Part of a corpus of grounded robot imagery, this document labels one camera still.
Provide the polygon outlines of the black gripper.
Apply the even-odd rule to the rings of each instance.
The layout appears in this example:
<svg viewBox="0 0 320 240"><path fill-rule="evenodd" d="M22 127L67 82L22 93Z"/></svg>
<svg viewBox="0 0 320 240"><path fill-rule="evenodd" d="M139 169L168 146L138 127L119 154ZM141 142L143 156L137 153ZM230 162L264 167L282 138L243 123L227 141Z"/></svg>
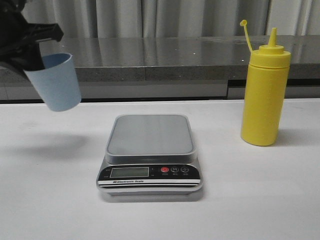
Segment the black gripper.
<svg viewBox="0 0 320 240"><path fill-rule="evenodd" d="M25 0L0 2L0 60L9 62L17 70L39 71L45 69L40 46L38 43L23 45L26 31L34 42L60 42L64 32L57 23L28 24L22 15L25 5Z"/></svg>

